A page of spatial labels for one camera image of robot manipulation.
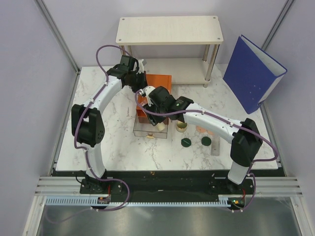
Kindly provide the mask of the orange drawer box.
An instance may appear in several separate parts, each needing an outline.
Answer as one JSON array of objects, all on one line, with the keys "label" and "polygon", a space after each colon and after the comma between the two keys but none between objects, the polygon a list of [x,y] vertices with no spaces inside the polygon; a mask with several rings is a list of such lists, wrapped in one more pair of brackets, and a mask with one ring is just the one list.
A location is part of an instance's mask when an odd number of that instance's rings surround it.
[{"label": "orange drawer box", "polygon": [[[162,86],[166,88],[169,93],[171,93],[172,87],[171,75],[146,74],[146,80],[149,86],[154,86],[156,88]],[[136,107],[136,114],[137,116],[146,116],[139,106]]]}]

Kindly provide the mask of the cream lotion bottle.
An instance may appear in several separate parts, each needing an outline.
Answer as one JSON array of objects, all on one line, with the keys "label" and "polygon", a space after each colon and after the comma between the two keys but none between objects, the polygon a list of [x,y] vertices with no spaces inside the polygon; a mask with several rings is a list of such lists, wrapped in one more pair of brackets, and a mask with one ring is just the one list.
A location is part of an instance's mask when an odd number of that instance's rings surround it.
[{"label": "cream lotion bottle", "polygon": [[160,122],[156,125],[158,132],[164,132],[167,129],[167,125],[164,122]]}]

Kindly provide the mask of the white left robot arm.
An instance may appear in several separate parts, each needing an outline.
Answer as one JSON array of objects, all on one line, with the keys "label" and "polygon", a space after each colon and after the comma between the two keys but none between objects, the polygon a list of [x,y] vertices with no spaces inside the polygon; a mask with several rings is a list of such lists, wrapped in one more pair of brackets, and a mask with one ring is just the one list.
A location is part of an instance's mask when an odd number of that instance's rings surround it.
[{"label": "white left robot arm", "polygon": [[71,108],[71,131],[76,149],[84,151],[86,174],[94,178],[91,188],[96,193],[104,193],[108,181],[103,177],[106,168],[102,161],[101,142],[105,136],[102,114],[112,98],[124,87],[134,92],[147,86],[144,59],[122,56],[120,63],[103,70],[105,78],[95,93],[84,103]]}]

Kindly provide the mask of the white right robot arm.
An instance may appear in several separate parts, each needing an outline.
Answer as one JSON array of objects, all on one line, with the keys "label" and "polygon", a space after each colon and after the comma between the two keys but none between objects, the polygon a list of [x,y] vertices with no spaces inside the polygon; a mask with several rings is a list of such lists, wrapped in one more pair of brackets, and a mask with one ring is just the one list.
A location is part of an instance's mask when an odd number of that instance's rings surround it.
[{"label": "white right robot arm", "polygon": [[147,99],[147,104],[142,106],[142,110],[153,126],[168,118],[199,126],[227,141],[231,145],[232,165],[225,187],[233,194],[243,188],[243,180],[262,146],[260,133],[253,120],[226,118],[210,112],[187,97],[180,96],[176,99],[162,86],[157,88],[147,86],[139,94]]}]

